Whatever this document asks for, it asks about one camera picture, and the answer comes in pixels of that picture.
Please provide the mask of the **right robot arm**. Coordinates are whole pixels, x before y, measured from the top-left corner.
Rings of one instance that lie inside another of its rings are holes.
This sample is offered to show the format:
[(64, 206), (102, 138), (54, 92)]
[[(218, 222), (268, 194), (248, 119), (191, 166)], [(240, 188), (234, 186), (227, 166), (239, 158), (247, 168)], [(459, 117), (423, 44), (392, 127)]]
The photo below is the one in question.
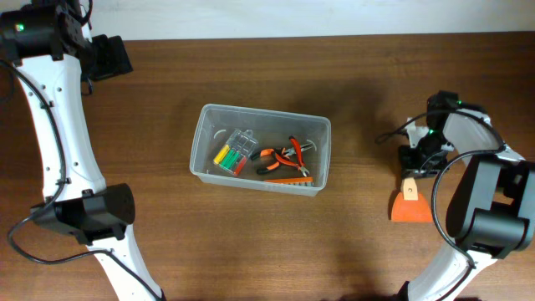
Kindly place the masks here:
[(534, 164), (511, 149), (479, 105), (439, 91), (418, 126), (397, 135), (401, 188), (394, 222), (433, 222), (444, 243), (404, 283), (398, 300), (453, 300), (482, 270), (527, 248), (534, 236)]

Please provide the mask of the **clear case coloured screwdrivers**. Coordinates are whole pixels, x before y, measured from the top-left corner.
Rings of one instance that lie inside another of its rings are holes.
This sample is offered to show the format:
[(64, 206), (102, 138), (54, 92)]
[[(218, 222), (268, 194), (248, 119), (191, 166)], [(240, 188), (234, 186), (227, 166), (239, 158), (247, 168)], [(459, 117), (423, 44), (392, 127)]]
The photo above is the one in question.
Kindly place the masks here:
[(212, 162), (232, 176), (238, 176), (257, 145), (252, 130), (234, 130)]

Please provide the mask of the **wooden handle orange scraper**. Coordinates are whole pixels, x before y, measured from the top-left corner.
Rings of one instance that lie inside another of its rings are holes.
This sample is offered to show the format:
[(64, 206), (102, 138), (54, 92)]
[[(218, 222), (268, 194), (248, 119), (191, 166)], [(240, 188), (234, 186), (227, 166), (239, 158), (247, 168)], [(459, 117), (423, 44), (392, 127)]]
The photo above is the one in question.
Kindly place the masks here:
[(419, 192), (413, 177), (407, 177), (401, 181), (400, 190), (391, 208), (390, 220), (392, 222), (433, 222), (430, 205)]

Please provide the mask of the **small red cutting pliers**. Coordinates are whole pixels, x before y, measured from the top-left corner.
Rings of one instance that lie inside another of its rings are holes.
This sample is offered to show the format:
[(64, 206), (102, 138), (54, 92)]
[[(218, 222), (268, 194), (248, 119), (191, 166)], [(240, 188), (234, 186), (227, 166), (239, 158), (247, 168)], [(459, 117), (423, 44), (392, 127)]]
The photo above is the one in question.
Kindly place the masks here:
[(292, 143), (293, 147), (291, 149), (284, 150), (280, 153), (276, 152), (274, 154), (274, 158), (279, 163), (285, 166), (291, 166), (297, 169), (300, 173), (303, 174), (304, 177), (310, 176), (310, 171), (306, 168), (303, 160), (303, 153), (307, 150), (310, 150), (313, 145), (311, 143), (301, 145), (298, 140), (292, 135), (290, 135), (288, 138)]

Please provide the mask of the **orange black long-nose pliers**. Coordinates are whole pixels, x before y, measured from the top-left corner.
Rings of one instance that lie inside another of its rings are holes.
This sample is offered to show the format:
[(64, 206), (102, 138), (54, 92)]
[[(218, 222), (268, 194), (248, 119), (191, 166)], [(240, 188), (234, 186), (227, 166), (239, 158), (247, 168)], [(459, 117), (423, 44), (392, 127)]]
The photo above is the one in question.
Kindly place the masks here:
[(272, 171), (275, 171), (277, 170), (279, 167), (281, 166), (285, 166), (281, 163), (279, 163), (275, 158), (274, 158), (274, 154), (277, 152), (277, 153), (280, 153), (282, 151), (285, 151), (285, 150), (288, 150), (288, 149), (291, 149), (291, 148), (285, 148), (285, 147), (280, 147), (280, 148), (267, 148), (267, 149), (263, 149), (263, 150), (259, 150), (257, 151), (256, 153), (252, 154), (251, 155), (251, 160), (252, 161), (255, 161), (257, 159), (260, 159), (262, 162), (264, 163), (268, 163), (269, 161), (271, 161), (272, 163), (270, 165), (266, 165), (264, 167), (259, 167), (257, 168), (257, 174), (258, 175), (266, 175)]

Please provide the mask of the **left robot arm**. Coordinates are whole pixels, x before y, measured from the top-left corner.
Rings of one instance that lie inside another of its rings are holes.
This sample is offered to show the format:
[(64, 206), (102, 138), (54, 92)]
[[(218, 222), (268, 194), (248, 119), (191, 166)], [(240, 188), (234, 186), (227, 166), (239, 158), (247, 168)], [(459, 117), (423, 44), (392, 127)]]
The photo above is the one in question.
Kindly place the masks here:
[(132, 71), (120, 37), (91, 34), (92, 11), (32, 1), (1, 15), (1, 65), (23, 88), (43, 164), (43, 202), (28, 220), (86, 246), (119, 299), (162, 300), (135, 240), (133, 193), (106, 183), (90, 143), (83, 97), (94, 82)]

